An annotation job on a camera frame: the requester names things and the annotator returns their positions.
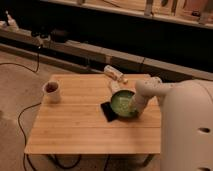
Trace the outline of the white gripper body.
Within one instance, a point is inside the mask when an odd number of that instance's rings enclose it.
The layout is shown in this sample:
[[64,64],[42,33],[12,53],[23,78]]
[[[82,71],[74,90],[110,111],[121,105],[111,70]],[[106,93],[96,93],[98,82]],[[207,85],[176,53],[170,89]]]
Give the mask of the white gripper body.
[[140,116],[148,104],[148,98],[141,95],[133,95],[129,102],[129,109]]

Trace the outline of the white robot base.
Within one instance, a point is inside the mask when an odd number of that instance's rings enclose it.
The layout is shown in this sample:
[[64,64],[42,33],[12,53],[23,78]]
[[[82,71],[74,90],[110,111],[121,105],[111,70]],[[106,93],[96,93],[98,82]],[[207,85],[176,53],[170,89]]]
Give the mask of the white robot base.
[[213,171],[213,82],[177,84],[162,107],[160,171]]

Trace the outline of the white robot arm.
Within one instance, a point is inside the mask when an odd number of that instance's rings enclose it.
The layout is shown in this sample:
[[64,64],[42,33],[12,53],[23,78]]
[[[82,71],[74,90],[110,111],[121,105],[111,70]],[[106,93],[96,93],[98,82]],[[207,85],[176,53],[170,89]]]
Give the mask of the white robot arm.
[[159,77],[138,80],[135,83],[135,94],[129,102],[129,108],[135,109],[140,116],[153,97],[157,97],[159,104],[162,105],[166,94],[174,86],[174,83],[163,83]]

